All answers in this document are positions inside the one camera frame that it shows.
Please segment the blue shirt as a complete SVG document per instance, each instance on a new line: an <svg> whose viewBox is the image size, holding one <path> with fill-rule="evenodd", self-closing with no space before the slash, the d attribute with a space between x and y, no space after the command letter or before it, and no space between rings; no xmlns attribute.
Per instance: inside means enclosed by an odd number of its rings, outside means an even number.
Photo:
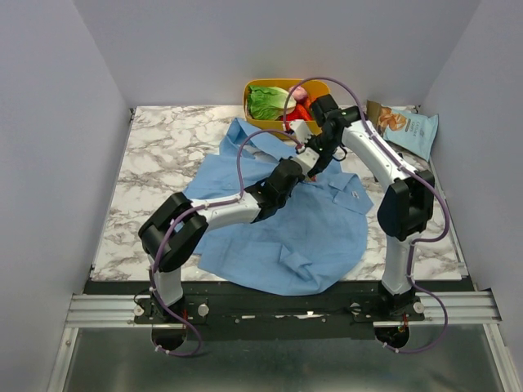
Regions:
<svg viewBox="0 0 523 392"><path fill-rule="evenodd" d="M231 123L218 154L201 163L185 195L229 197L239 181L252 185L270 175L293 148L268 133L250 145L270 156L239 152L256 128L241 118ZM332 162L316 182L298 184L286 205L254 224L229 225L203 236L195 254L199 268L230 282L281 296L323 292L348 274L367 248L367 214L373 203L360 178Z"/></svg>

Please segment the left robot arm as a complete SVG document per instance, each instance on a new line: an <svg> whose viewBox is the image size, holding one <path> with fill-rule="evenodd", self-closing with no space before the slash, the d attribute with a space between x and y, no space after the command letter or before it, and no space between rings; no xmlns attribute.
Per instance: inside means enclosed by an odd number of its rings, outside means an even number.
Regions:
<svg viewBox="0 0 523 392"><path fill-rule="evenodd" d="M181 192L172 194L138 232L150 259L154 314L165 323L183 319L181 267L205 233L272 217L285 206L294 187L314 174L319 162L318 153L302 148L297 156L280 160L267 178L232 196L190 200Z"/></svg>

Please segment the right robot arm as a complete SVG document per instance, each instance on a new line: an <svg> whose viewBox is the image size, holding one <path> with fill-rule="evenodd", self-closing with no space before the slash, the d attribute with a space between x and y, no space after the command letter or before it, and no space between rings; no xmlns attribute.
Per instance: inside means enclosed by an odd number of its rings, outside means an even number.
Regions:
<svg viewBox="0 0 523 392"><path fill-rule="evenodd" d="M416 301L413 288L414 241L432 218L435 183L430 171L418 171L388 146L356 106L340 108L328 94L311 104L321 133L306 142L318 158L309 176L322 172L338 148L355 153L384 191L377 218L387 237L385 271L374 305L387 320L396 319Z"/></svg>

